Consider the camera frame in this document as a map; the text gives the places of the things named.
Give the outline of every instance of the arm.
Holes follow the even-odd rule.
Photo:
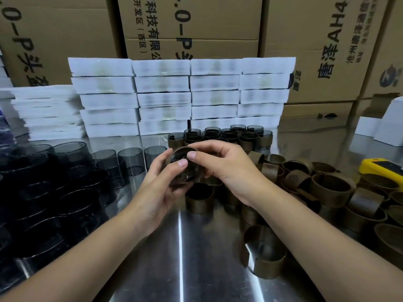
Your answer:
[[[0,302],[92,301],[136,244],[152,233],[191,185],[172,191],[168,185],[187,160],[171,163],[161,173],[172,149],[157,157],[136,196],[120,214],[4,295]]]
[[[242,148],[221,141],[191,144],[188,158],[220,178],[257,210],[326,301],[403,301],[403,271],[365,248],[267,180]]]

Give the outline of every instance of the forearm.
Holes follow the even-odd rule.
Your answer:
[[[0,301],[92,301],[143,237],[140,218],[125,210]]]
[[[403,272],[267,182],[251,200],[327,301],[403,301]]]

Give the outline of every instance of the yellow device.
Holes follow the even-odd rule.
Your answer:
[[[403,192],[403,169],[399,164],[383,158],[364,159],[358,170],[361,174],[376,174],[387,177],[399,184],[399,190]]]

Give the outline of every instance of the reflective tabletop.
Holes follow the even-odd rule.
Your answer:
[[[385,158],[403,163],[403,147],[355,135],[354,118],[284,119],[274,133],[271,153],[293,159],[329,163],[351,177],[364,158]],[[36,141],[56,145],[75,140]],[[119,151],[128,147],[167,145],[167,134],[84,139],[90,152]],[[110,217],[133,198],[144,174],[131,177],[130,186],[118,191],[118,200],[107,207]],[[214,212],[188,213],[184,199],[167,214],[161,226],[141,241],[120,265],[95,301],[324,301],[301,266],[287,257],[282,274],[259,279],[239,260],[239,213],[218,202]]]

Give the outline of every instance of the person's left hand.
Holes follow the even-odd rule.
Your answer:
[[[169,187],[169,183],[184,171],[188,163],[186,159],[182,159],[170,163],[161,171],[162,163],[172,152],[173,149],[169,148],[155,158],[135,197],[126,208],[142,220],[146,236],[158,228],[175,200],[182,197],[193,186],[191,182],[175,190]]]

